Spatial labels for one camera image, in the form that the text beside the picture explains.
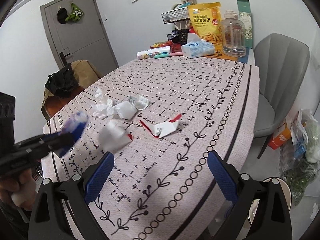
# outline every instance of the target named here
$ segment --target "blue gripper pad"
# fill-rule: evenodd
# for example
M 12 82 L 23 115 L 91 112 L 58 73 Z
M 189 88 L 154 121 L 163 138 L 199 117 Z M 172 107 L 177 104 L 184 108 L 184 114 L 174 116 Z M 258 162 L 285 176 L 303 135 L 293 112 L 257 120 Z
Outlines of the blue gripper pad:
M 113 169 L 114 164 L 115 159 L 113 154 L 109 153 L 88 180 L 84 196 L 84 201 L 87 205 L 97 199 L 104 183 L 107 181 L 107 178 Z
M 235 204 L 238 200 L 236 183 L 213 152 L 209 152 L 208 154 L 208 167 L 226 200 Z

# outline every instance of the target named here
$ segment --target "door frame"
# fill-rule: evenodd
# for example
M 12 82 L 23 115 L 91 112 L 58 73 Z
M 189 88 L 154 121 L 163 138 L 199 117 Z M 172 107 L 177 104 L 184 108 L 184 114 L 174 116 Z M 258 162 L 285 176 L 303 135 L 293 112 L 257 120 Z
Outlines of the door frame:
M 45 15 L 45 9 L 46 9 L 47 7 L 53 5 L 53 4 L 57 3 L 57 2 L 60 2 L 60 1 L 62 1 L 62 0 L 54 0 L 54 1 L 51 1 L 51 2 L 49 2 L 49 3 L 47 3 L 47 4 L 41 5 L 41 6 L 40 6 L 40 12 L 41 12 L 42 22 L 43 22 L 43 26 L 44 26 L 44 31 L 45 31 L 45 34 L 46 34 L 46 36 L 47 36 L 47 39 L 48 39 L 49 46 L 50 46 L 50 49 L 51 49 L 51 51 L 52 51 L 53 57 L 54 57 L 55 61 L 57 62 L 57 65 L 58 65 L 59 69 L 62 69 L 62 68 L 64 67 L 64 65 L 63 65 L 63 62 L 62 62 L 62 60 L 61 60 L 61 58 L 60 58 L 60 56 L 59 56 L 59 53 L 58 53 L 58 51 L 57 51 L 57 49 L 56 49 L 56 46 L 55 46 L 55 44 L 54 44 L 54 42 L 53 42 L 53 39 L 52 39 L 52 36 L 51 36 L 51 32 L 50 32 L 50 28 L 49 28 L 48 21 L 47 21 L 47 17 L 46 17 L 46 15 Z M 103 33 L 104 33 L 104 36 L 105 36 L 106 41 L 107 41 L 107 43 L 108 43 L 108 46 L 109 46 L 109 48 L 110 48 L 111 55 L 112 55 L 113 60 L 114 60 L 114 62 L 115 62 L 115 64 L 116 64 L 116 67 L 118 68 L 118 67 L 119 67 L 119 64 L 118 64 L 118 62 L 117 62 L 117 60 L 116 60 L 116 56 L 115 56 L 115 54 L 114 54 L 114 52 L 113 52 L 113 49 L 112 49 L 112 47 L 111 47 L 111 44 L 110 44 L 110 41 L 109 41 L 109 38 L 108 38 L 108 35 L 107 35 L 107 32 L 106 32 L 106 29 L 105 29 L 105 27 L 104 27 L 103 20 L 102 20 L 102 18 L 101 18 L 101 15 L 100 15 L 100 12 L 99 12 L 99 9 L 98 9 L 96 0 L 93 0 L 93 3 L 94 3 L 94 6 L 95 6 L 95 8 L 96 8 L 96 11 L 97 11 L 97 14 L 98 14 L 100 23 L 101 23 L 102 31 L 103 31 Z

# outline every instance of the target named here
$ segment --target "yellow snack bag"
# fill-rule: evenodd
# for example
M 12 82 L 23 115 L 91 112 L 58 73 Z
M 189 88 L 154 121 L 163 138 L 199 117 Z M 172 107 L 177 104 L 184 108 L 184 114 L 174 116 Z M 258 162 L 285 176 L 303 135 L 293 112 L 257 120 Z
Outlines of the yellow snack bag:
M 222 48 L 219 7 L 221 7 L 219 2 L 188 6 L 190 20 L 196 34 L 201 39 L 212 43 L 216 50 Z

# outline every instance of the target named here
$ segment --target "silver bolt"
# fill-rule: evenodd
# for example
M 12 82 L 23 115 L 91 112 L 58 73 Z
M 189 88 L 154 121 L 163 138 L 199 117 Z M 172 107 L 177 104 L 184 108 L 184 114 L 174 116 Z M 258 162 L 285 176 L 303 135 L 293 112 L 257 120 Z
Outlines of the silver bolt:
M 273 178 L 271 181 L 273 184 L 276 184 L 276 185 L 279 184 L 279 180 L 277 180 L 276 178 Z
M 81 178 L 81 175 L 79 175 L 79 174 L 75 174 L 75 175 L 72 176 L 72 179 L 73 179 L 74 181 L 77 181 L 77 180 L 79 180 L 80 178 Z
M 42 183 L 43 183 L 44 185 L 47 185 L 49 182 L 50 182 L 50 179 L 48 179 L 48 178 L 46 178 L 46 179 L 44 179 L 44 180 L 42 181 Z
M 241 174 L 241 178 L 244 179 L 244 180 L 249 180 L 250 179 L 250 176 L 246 173 L 243 173 Z

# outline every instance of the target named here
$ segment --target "brown jacket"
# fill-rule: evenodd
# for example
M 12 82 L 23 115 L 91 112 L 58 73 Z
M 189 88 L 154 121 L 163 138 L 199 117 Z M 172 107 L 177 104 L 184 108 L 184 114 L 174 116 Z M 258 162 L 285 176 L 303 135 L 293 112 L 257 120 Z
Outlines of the brown jacket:
M 72 62 L 71 67 L 73 70 L 73 76 L 75 77 L 79 86 L 83 89 L 86 89 L 103 77 L 103 75 L 99 73 L 99 71 L 97 71 L 97 69 L 87 60 L 77 60 Z M 44 99 L 42 102 L 41 111 L 47 121 L 50 120 L 50 116 L 46 110 L 46 102 L 53 96 L 54 95 L 49 90 L 44 90 Z

